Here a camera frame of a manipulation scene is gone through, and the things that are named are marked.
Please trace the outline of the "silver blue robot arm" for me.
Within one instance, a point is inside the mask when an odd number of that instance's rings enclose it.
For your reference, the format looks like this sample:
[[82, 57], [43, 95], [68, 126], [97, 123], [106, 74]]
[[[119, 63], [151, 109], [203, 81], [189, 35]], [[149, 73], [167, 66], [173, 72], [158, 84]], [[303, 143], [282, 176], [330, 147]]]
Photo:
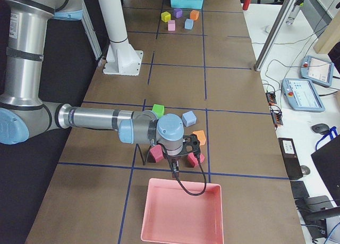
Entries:
[[39, 94], [47, 22], [77, 21], [82, 0], [5, 0], [11, 9], [1, 143], [13, 145], [54, 129], [114, 130], [121, 142], [161, 146], [165, 156], [186, 154], [184, 127], [175, 114], [73, 107], [43, 102]]

